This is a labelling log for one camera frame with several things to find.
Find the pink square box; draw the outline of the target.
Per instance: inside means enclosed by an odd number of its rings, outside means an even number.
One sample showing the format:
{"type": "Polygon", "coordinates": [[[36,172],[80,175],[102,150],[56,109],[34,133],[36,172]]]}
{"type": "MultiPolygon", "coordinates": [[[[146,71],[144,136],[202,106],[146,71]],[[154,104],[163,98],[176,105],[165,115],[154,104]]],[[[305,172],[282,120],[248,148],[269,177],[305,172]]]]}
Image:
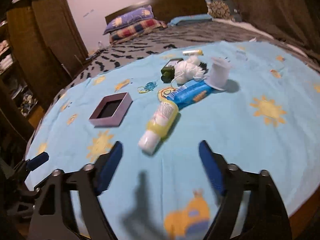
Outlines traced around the pink square box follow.
{"type": "Polygon", "coordinates": [[[89,122],[94,127],[118,127],[132,102],[129,93],[105,96],[89,117],[89,122]]]}

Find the white yellow lotion bottle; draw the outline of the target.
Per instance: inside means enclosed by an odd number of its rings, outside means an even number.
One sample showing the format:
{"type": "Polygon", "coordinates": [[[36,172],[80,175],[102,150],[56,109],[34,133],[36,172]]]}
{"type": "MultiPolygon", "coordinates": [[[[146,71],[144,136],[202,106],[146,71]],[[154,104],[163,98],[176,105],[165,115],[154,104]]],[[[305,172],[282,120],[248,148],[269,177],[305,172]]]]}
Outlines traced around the white yellow lotion bottle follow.
{"type": "Polygon", "coordinates": [[[146,126],[146,131],[138,142],[139,148],[153,154],[160,141],[165,138],[176,119],[178,106],[170,101],[162,101],[146,126]]]}

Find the blue snack wrapper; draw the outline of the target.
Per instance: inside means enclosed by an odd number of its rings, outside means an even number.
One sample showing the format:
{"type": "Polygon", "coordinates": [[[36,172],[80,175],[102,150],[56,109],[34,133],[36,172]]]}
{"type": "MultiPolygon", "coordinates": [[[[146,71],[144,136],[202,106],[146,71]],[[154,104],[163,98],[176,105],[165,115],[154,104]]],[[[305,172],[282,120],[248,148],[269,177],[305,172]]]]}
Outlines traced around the blue snack wrapper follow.
{"type": "Polygon", "coordinates": [[[208,86],[204,81],[191,80],[171,92],[167,100],[174,102],[178,109],[197,103],[211,94],[214,89],[208,86]]]}

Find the clear plastic cup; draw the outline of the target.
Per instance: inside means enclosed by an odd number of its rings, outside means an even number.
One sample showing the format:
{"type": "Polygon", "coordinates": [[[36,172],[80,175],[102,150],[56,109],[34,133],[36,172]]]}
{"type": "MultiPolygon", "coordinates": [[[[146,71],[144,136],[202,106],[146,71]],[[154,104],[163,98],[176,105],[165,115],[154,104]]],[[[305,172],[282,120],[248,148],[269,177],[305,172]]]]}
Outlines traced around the clear plastic cup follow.
{"type": "Polygon", "coordinates": [[[230,69],[231,64],[227,59],[214,57],[212,66],[204,79],[204,83],[215,90],[224,91],[230,69]]]}

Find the dark grey yarn ball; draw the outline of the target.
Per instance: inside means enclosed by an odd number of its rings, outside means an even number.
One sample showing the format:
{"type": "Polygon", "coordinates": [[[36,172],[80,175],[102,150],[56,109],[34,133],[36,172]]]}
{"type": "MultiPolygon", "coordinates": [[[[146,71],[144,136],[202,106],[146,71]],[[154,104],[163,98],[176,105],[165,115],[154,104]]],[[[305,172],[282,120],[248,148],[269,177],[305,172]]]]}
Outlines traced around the dark grey yarn ball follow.
{"type": "Polygon", "coordinates": [[[204,62],[200,62],[199,68],[200,68],[200,72],[202,72],[203,74],[206,74],[208,72],[207,64],[204,62]]]}

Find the brown wooden wardrobe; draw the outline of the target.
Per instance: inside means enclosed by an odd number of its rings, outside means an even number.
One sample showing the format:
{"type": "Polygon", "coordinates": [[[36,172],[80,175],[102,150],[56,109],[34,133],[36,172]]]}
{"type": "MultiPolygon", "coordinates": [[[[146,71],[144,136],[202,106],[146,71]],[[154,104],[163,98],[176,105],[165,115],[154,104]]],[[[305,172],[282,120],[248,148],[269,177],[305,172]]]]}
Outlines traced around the brown wooden wardrobe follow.
{"type": "Polygon", "coordinates": [[[43,109],[83,69],[88,51],[67,0],[20,0],[7,11],[9,40],[43,109]]]}

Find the dark green bottle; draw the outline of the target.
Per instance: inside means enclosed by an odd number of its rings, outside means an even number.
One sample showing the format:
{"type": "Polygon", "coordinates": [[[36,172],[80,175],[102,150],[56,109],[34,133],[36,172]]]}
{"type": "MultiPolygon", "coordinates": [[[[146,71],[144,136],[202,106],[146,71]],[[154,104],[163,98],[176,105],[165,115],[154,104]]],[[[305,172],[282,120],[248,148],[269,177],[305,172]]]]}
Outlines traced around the dark green bottle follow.
{"type": "Polygon", "coordinates": [[[182,58],[171,59],[167,64],[161,69],[161,80],[164,83],[171,83],[175,77],[175,66],[179,62],[183,61],[182,58]]]}

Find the white yarn ball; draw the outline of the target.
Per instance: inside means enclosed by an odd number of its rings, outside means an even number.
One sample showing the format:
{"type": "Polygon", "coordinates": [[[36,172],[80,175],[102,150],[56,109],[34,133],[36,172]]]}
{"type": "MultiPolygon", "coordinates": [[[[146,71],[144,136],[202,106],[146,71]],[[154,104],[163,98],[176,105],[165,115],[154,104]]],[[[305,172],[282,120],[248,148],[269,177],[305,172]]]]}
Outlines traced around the white yarn ball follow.
{"type": "Polygon", "coordinates": [[[179,86],[187,83],[190,80],[201,81],[204,78],[200,72],[200,59],[197,56],[190,56],[187,60],[183,60],[175,66],[175,81],[179,86]]]}

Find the grey black patterned blanket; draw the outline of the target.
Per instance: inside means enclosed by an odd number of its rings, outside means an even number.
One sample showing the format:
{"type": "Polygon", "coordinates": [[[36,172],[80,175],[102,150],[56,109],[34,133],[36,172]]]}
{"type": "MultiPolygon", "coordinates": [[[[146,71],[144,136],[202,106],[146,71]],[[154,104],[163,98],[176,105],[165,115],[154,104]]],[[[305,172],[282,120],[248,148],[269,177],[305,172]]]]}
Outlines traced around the grey black patterned blanket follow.
{"type": "Polygon", "coordinates": [[[227,20],[189,23],[167,27],[166,29],[158,28],[149,34],[108,46],[69,85],[58,92],[51,105],[57,103],[68,89],[84,82],[86,79],[108,72],[114,68],[122,67],[149,55],[203,43],[219,41],[242,42],[254,38],[257,41],[267,41],[279,46],[286,52],[302,60],[307,66],[313,66],[313,61],[300,49],[274,39],[270,34],[260,31],[249,23],[233,23],[227,20]]]}

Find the purple pillow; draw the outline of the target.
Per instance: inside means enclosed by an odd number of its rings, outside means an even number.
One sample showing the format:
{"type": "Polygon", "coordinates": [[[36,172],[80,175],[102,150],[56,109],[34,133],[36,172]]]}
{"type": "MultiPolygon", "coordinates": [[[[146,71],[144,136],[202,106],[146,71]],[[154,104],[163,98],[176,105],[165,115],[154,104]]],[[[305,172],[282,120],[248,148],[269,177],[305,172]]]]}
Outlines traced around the purple pillow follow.
{"type": "Polygon", "coordinates": [[[137,23],[142,20],[153,19],[154,14],[152,11],[152,6],[148,5],[146,7],[140,7],[133,11],[127,12],[120,16],[114,18],[111,22],[109,22],[103,32],[103,35],[111,33],[112,31],[119,30],[124,27],[128,27],[134,23],[137,23]]]}

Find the small white yellow tube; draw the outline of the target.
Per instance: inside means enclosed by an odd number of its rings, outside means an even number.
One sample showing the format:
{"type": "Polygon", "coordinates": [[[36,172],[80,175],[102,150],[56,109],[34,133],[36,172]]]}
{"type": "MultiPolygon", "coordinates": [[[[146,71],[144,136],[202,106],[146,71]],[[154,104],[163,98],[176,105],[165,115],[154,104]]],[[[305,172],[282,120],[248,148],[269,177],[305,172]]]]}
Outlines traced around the small white yellow tube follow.
{"type": "Polygon", "coordinates": [[[201,56],[201,55],[203,55],[203,51],[200,49],[185,50],[185,51],[182,51],[182,53],[185,56],[201,56]]]}

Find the light blue pillow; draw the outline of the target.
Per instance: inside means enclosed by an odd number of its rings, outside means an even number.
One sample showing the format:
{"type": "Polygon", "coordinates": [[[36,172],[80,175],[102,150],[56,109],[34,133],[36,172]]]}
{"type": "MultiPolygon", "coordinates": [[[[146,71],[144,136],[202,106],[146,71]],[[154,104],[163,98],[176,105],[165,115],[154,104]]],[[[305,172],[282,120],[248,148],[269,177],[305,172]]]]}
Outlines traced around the light blue pillow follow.
{"type": "Polygon", "coordinates": [[[171,27],[186,25],[191,23],[207,22],[212,21],[212,16],[208,14],[198,14],[198,15],[189,15],[189,16],[179,16],[173,18],[167,25],[171,27]]]}

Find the dark wooden headboard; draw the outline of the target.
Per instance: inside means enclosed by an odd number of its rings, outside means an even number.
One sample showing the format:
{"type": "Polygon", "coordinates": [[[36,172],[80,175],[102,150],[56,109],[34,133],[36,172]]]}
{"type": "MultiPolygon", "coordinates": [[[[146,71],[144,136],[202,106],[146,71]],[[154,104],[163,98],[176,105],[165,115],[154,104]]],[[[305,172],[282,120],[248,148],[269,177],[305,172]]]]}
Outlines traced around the dark wooden headboard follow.
{"type": "Polygon", "coordinates": [[[206,0],[148,0],[107,15],[105,16],[105,21],[109,23],[122,14],[140,7],[147,7],[148,5],[152,7],[154,17],[165,23],[170,22],[175,17],[206,14],[208,12],[206,0]]]}

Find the dark brown curtain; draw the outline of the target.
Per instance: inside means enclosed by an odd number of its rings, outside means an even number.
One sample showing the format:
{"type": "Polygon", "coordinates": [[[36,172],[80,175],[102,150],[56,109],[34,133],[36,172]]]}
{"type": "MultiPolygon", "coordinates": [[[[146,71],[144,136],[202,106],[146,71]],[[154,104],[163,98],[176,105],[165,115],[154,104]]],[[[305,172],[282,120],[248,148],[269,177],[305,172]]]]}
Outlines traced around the dark brown curtain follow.
{"type": "Polygon", "coordinates": [[[319,0],[232,0],[243,21],[319,61],[319,0]]]}

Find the patterned cushion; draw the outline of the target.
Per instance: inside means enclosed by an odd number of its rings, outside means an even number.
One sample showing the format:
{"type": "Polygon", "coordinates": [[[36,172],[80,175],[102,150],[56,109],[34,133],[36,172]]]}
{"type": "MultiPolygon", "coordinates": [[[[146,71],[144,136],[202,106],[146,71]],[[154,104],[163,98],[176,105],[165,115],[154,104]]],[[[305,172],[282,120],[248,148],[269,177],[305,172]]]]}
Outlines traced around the patterned cushion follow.
{"type": "Polygon", "coordinates": [[[208,14],[212,18],[242,22],[240,11],[235,6],[233,0],[213,0],[207,1],[208,14]]]}

